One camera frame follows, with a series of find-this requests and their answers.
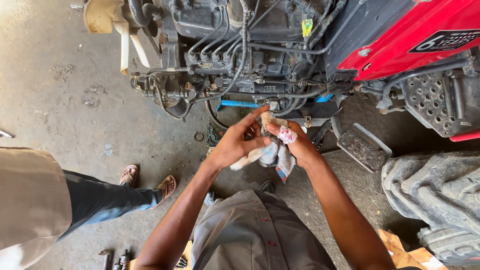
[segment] sandal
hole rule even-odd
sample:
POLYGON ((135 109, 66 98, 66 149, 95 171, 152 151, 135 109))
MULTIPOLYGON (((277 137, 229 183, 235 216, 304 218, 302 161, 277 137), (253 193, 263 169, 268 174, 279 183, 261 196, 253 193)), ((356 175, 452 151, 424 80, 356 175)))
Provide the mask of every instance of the sandal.
POLYGON ((138 178, 138 166, 135 164, 128 165, 123 169, 120 178, 120 185, 129 183, 132 188, 135 188, 135 183, 138 178))
POLYGON ((159 206, 163 201, 165 201, 170 195, 173 194, 175 189, 177 189, 177 181, 175 178, 171 175, 167 176, 165 180, 161 184, 159 184, 155 190, 160 189, 162 191, 162 200, 152 207, 152 209, 155 209, 157 206, 159 206))

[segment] rag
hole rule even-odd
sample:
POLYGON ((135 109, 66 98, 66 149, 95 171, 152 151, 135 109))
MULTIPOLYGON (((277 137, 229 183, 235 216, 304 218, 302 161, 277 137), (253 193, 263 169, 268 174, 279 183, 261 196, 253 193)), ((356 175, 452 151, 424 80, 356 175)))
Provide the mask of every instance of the rag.
MULTIPOLYGON (((282 182, 285 184, 287 177, 291 174, 293 167, 295 166, 296 160, 290 155, 288 148, 276 136, 267 131, 267 126, 269 123, 276 123, 282 126, 282 128, 288 129, 287 121, 280 118, 274 118, 268 112, 262 113, 261 117, 263 127, 262 136, 269 136, 272 139, 272 143, 268 146, 250 151, 247 158, 241 158, 239 161, 232 164, 230 169, 233 171, 238 171, 256 160, 258 160, 260 165, 263 167, 272 167, 276 164, 276 172, 282 179, 282 182)), ((292 133, 292 136, 294 136, 296 139, 296 134, 293 131, 292 133)))

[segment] leg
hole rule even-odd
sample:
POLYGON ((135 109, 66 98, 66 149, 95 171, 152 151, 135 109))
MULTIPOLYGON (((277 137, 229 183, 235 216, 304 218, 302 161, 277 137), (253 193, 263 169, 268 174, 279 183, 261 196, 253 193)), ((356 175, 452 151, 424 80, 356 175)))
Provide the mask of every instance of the leg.
POLYGON ((136 166, 125 168, 121 185, 109 184, 95 177, 64 171, 72 202, 72 224, 59 238, 84 224, 118 218, 135 210, 152 209, 176 188, 175 179, 167 177, 155 190, 133 188, 138 175, 136 166))

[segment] black sticker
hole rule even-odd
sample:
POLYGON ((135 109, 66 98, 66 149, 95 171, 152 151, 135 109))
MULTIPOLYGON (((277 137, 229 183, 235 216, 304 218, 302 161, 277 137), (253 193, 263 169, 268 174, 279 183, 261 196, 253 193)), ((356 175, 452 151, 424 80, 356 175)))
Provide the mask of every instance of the black sticker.
POLYGON ((438 31, 408 52, 433 52, 458 49, 479 37, 480 29, 438 31))

